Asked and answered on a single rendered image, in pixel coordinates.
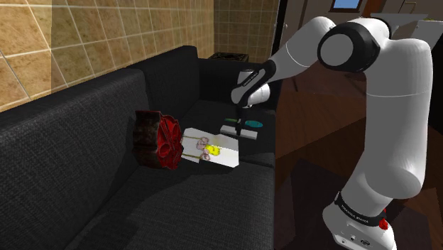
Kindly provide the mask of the brown door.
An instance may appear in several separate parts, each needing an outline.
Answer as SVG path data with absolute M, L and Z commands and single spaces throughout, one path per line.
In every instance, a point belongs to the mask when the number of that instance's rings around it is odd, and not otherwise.
M 302 26 L 306 5 L 307 0 L 287 0 L 280 48 Z

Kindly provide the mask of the white flat remote control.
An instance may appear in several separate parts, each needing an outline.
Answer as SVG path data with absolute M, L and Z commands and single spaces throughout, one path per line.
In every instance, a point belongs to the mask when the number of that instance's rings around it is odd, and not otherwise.
M 222 134 L 229 134 L 229 135 L 237 136 L 237 131 L 234 126 L 223 125 L 220 128 L 220 132 Z M 249 138 L 249 139 L 256 140 L 258 137 L 258 132 L 247 130 L 247 129 L 241 129 L 239 136 L 243 137 L 243 138 Z

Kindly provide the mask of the white box with flower picture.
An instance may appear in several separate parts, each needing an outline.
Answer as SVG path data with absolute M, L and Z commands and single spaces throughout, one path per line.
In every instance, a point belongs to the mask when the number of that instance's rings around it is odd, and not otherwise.
M 184 130 L 182 158 L 199 163 L 209 161 L 230 168 L 239 164 L 239 142 L 223 134 L 210 134 L 195 128 Z

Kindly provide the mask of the dark grey fabric sofa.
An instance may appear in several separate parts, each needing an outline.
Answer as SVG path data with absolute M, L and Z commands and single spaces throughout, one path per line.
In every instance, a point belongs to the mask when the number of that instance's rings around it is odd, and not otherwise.
M 274 108 L 235 168 L 131 152 L 138 110 L 217 133 L 252 67 L 185 45 L 0 113 L 0 250 L 273 250 Z

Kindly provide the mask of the window with brown frame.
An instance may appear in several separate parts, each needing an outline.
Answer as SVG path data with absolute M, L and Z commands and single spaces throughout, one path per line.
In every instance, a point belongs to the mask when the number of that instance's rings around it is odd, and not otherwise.
M 358 13 L 363 0 L 332 0 L 330 12 Z

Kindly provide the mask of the black side table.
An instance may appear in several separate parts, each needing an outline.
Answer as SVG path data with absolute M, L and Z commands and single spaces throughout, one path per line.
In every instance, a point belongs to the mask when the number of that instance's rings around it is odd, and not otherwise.
M 209 59 L 239 61 L 247 63 L 249 61 L 249 55 L 243 53 L 216 52 L 213 55 L 211 55 Z

